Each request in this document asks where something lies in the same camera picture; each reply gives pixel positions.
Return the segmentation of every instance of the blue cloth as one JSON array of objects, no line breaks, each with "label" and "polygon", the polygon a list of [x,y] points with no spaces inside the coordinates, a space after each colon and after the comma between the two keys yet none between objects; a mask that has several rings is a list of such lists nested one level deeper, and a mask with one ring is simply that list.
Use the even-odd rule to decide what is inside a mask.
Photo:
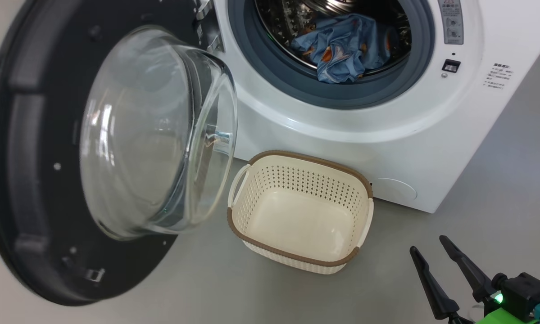
[{"label": "blue cloth", "polygon": [[[354,82],[366,70],[381,68],[397,42],[393,27],[360,14],[348,14],[317,20],[316,29],[293,39],[291,47],[300,52],[313,50],[309,58],[318,66],[318,80],[334,84]],[[327,47],[331,49],[329,62],[322,59]]]}]

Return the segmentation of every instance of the white basket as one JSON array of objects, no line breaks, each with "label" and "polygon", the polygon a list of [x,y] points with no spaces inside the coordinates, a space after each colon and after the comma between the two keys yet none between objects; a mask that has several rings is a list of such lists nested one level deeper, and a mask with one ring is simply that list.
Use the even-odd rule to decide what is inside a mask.
[{"label": "white basket", "polygon": [[363,175],[282,151],[252,158],[228,197],[228,223],[248,248],[323,275],[340,271],[356,256],[372,213],[372,187]]}]

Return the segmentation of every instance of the screw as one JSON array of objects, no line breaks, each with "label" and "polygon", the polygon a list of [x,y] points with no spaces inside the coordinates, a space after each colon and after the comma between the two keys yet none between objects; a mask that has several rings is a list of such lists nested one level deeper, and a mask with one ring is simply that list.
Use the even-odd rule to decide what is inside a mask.
[{"label": "screw", "polygon": [[99,25],[91,27],[88,30],[88,35],[90,36],[91,41],[101,41],[101,27]]}]

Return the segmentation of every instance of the washing machine door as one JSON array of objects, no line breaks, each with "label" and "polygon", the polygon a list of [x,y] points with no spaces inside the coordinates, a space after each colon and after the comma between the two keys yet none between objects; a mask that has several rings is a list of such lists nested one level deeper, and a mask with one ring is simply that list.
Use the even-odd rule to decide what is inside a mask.
[{"label": "washing machine door", "polygon": [[203,50],[212,9],[39,0],[14,21],[0,49],[0,253],[41,297],[125,293],[212,214],[237,130],[230,72]]}]

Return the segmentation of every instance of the basket handle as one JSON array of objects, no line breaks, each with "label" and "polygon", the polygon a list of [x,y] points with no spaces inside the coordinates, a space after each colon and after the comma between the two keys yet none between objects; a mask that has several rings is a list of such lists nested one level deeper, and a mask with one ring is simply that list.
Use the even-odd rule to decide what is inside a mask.
[{"label": "basket handle", "polygon": [[[244,188],[245,181],[248,179],[248,175],[250,172],[248,172],[248,169],[250,168],[250,164],[246,164],[243,166],[236,174],[235,178],[232,181],[232,185],[230,186],[230,193],[228,194],[228,207],[232,208],[237,202],[237,199],[240,196],[241,190]],[[234,195],[237,187],[237,183],[240,182],[241,177],[244,175],[244,180],[241,182],[241,186],[237,191],[237,195]]]},{"label": "basket handle", "polygon": [[372,216],[374,214],[374,200],[372,198],[368,199],[369,208],[368,208],[368,220],[366,221],[366,224],[364,224],[364,230],[362,230],[362,236],[360,236],[360,240],[358,241],[358,247],[360,248],[362,244],[364,244],[364,241],[366,240],[366,235],[368,234],[368,231],[370,229],[370,225],[372,224]]}]

